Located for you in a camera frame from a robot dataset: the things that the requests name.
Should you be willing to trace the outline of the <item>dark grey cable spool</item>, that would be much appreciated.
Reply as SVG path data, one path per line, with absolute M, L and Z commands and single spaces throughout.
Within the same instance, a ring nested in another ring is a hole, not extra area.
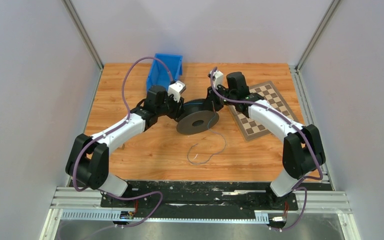
M 176 119 L 176 130 L 182 135 L 202 133 L 214 127 L 220 116 L 213 110 L 213 105 L 204 104 L 204 98 L 185 102 L 181 115 Z

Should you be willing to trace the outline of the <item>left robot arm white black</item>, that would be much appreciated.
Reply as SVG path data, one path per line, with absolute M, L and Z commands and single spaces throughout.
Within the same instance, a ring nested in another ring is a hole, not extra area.
M 100 190 L 113 196 L 120 207 L 127 207 L 133 201 L 128 183 L 110 173 L 110 155 L 130 138 L 139 135 L 157 123 L 161 116 L 176 119 L 180 116 L 184 98 L 181 94 L 186 86 L 175 82 L 168 88 L 151 86 L 135 108 L 127 116 L 109 128 L 91 136 L 78 135 L 73 143 L 65 172 L 74 183 Z

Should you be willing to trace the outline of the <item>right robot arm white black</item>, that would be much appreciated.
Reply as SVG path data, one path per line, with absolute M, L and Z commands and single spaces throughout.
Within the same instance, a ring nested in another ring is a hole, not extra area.
M 250 92 L 240 71 L 227 75 L 228 87 L 222 86 L 224 75 L 216 68 L 209 72 L 208 77 L 211 86 L 209 95 L 217 103 L 234 106 L 237 112 L 263 125 L 283 144 L 283 169 L 270 183 L 269 192 L 265 195 L 270 208 L 281 207 L 286 195 L 297 189 L 303 180 L 312 178 L 311 172 L 318 171 L 316 179 L 323 179 L 321 166 L 326 162 L 326 155 L 320 131 L 314 124 L 303 125 L 292 120 L 263 96 Z

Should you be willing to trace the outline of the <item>blue plastic bin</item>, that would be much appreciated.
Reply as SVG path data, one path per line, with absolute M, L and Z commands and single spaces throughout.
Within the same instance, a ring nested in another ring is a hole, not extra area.
M 182 55 L 156 53 L 154 57 L 161 60 L 168 67 L 175 82 L 183 75 Z M 159 61 L 154 60 L 146 80 L 146 91 L 153 85 L 163 86 L 168 90 L 170 84 L 171 80 L 166 69 Z

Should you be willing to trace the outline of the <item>wooden chessboard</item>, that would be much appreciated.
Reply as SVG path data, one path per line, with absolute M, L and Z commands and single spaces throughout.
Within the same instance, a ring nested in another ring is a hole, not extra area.
M 249 91 L 263 96 L 273 108 L 281 112 L 287 118 L 296 122 L 299 120 L 272 81 L 252 85 L 249 87 Z M 259 122 L 247 118 L 244 114 L 237 112 L 233 105 L 229 105 L 228 109 L 246 142 L 271 134 L 271 132 Z

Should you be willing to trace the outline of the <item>right aluminium frame post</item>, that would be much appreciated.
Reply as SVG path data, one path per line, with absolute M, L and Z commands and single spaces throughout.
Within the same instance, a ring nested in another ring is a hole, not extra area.
M 322 36 L 323 32 L 325 31 L 326 27 L 328 26 L 329 22 L 331 21 L 332 17 L 334 16 L 335 12 L 337 11 L 337 8 L 342 3 L 342 0 L 331 0 L 330 4 L 323 15 L 320 23 L 318 24 L 315 32 L 313 33 L 309 43 L 307 44 L 304 52 L 302 53 L 298 63 L 295 66 L 295 70 L 297 72 L 301 71 L 307 62 L 308 58 L 310 57 L 314 47 L 318 43 L 320 37 Z

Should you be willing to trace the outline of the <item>aluminium frame post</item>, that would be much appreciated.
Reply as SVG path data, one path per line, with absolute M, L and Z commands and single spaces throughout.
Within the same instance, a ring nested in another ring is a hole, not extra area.
M 334 16 L 335 12 L 337 11 L 337 8 L 342 3 L 342 0 L 331 0 L 330 4 L 323 15 L 320 23 L 318 24 L 315 32 L 313 33 L 309 43 L 307 44 L 304 52 L 302 53 L 298 63 L 295 66 L 295 70 L 297 72 L 301 71 L 307 62 L 308 58 L 310 57 L 314 47 L 318 43 L 320 37 L 322 36 L 323 32 L 325 31 L 326 27 L 328 26 L 329 22 L 331 21 L 332 17 Z
M 104 69 L 104 64 L 101 59 L 101 57 L 98 54 L 98 51 L 96 50 L 92 39 L 90 38 L 80 15 L 78 14 L 76 7 L 72 0 L 62 0 L 62 3 L 64 4 L 69 16 L 71 17 L 77 31 L 79 32 L 86 48 L 88 49 L 92 59 L 94 60 L 95 64 L 99 68 L 99 70 L 102 72 Z

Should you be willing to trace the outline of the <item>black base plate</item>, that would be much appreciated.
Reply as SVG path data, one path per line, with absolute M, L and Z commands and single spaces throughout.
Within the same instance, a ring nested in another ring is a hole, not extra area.
M 222 181 L 150 181 L 131 180 L 123 198 L 136 197 L 153 191 L 161 192 L 138 200 L 119 200 L 103 195 L 100 205 L 104 208 L 132 208 L 135 216 L 176 219 L 251 219 L 255 211 L 298 210 L 296 196 L 275 200 L 267 193 L 269 182 Z

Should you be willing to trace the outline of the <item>left aluminium frame post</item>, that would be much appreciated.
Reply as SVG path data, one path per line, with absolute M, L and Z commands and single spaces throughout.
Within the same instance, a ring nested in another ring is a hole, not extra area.
M 98 51 L 96 50 L 92 39 L 90 38 L 80 15 L 78 14 L 76 7 L 72 0 L 62 0 L 62 3 L 64 4 L 69 16 L 71 17 L 77 31 L 79 32 L 86 48 L 88 49 L 92 59 L 94 60 L 95 64 L 99 68 L 99 70 L 102 72 L 104 69 L 104 64 L 101 59 L 101 57 L 98 54 Z

